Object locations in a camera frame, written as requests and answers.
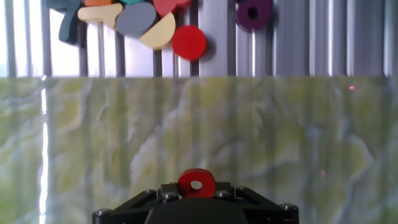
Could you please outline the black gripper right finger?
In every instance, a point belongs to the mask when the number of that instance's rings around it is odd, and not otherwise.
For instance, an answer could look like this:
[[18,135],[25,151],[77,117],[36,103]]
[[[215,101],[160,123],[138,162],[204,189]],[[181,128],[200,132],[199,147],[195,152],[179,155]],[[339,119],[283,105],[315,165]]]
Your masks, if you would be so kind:
[[299,224],[299,208],[291,203],[276,204],[248,187],[216,182],[214,198],[231,202],[243,210],[248,223]]

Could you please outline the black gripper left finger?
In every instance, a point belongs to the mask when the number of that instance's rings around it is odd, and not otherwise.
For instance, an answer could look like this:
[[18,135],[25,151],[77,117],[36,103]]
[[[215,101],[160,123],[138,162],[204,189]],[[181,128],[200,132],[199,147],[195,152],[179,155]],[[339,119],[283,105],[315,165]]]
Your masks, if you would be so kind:
[[144,224],[153,208],[179,198],[175,182],[162,184],[158,190],[144,190],[115,209],[98,209],[92,213],[92,224]]

